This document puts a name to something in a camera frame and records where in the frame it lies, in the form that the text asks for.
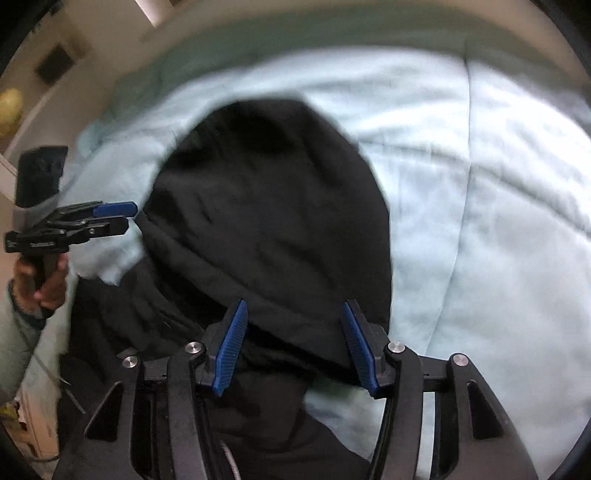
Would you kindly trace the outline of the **person's left hand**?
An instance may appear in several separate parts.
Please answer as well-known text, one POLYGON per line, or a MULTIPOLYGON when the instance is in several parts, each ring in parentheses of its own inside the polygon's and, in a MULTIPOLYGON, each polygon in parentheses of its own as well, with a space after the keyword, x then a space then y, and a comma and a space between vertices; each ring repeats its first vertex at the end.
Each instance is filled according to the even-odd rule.
POLYGON ((39 288, 35 286, 34 266, 19 257, 14 264, 12 295, 17 306, 25 313, 32 314, 37 309, 56 310, 66 299, 68 276, 68 255, 58 256, 54 272, 39 288))

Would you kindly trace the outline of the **light green sleeve forearm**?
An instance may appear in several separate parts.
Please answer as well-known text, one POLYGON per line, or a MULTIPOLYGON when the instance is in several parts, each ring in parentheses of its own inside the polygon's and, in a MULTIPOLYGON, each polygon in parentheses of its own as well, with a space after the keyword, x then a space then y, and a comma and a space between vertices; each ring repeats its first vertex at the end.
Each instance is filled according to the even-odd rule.
POLYGON ((1 404, 15 398, 47 322, 39 307, 31 313, 20 308, 13 287, 10 280, 1 301, 1 404))

